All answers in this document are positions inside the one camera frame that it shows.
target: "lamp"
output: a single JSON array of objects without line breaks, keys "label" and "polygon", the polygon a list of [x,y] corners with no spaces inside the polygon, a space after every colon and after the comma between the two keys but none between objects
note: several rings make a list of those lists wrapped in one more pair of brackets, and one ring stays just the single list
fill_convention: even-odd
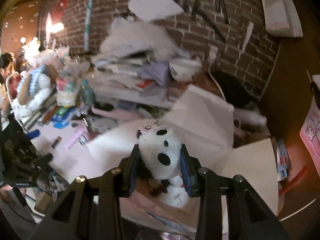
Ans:
[{"label": "lamp", "polygon": [[64,29],[63,23],[57,23],[57,24],[51,26],[50,32],[51,33],[57,33],[57,32],[59,32],[59,31],[61,31],[63,29]]}]

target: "pink toy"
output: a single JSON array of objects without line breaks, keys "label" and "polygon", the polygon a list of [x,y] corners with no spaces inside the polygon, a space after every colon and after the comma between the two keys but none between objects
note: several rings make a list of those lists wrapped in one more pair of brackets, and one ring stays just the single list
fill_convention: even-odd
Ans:
[{"label": "pink toy", "polygon": [[92,131],[90,129],[90,124],[87,122],[87,120],[83,119],[83,121],[79,124],[79,127],[76,130],[76,135],[65,144],[65,147],[68,150],[70,150],[77,141],[79,141],[81,145],[85,145],[87,142],[90,142],[98,135],[98,132]]},{"label": "pink toy", "polygon": [[111,119],[125,121],[125,122],[142,119],[142,116],[139,113],[124,110],[124,109],[114,109],[112,111],[103,111],[103,110],[91,107],[91,111],[94,114],[101,115],[103,117],[108,117]]}]

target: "poster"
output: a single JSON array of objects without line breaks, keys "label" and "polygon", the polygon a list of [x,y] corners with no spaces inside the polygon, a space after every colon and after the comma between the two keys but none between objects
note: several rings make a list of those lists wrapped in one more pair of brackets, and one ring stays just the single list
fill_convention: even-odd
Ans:
[{"label": "poster", "polygon": [[311,106],[300,130],[300,137],[311,154],[320,176],[320,111],[313,98]]}]

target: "red stick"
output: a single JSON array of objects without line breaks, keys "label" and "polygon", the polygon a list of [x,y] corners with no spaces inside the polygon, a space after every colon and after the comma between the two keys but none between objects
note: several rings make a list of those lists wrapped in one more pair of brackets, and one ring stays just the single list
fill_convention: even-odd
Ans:
[{"label": "red stick", "polygon": [[283,196],[285,193],[287,193],[290,189],[292,189],[296,184],[298,184],[309,172],[309,168],[307,166],[304,166],[302,170],[290,181],[288,184],[279,190],[279,197]]}]

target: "cartoon print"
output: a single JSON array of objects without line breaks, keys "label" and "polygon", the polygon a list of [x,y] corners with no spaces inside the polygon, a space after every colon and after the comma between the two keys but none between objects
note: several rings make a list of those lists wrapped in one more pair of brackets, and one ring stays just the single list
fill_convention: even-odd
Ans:
[{"label": "cartoon print", "polygon": [[314,119],[309,116],[307,121],[306,135],[312,142],[313,148],[315,149],[318,156],[320,156],[320,122],[315,125]]},{"label": "cartoon print", "polygon": [[316,135],[316,125],[311,115],[307,121],[306,135],[310,141],[312,141],[313,137]]}]

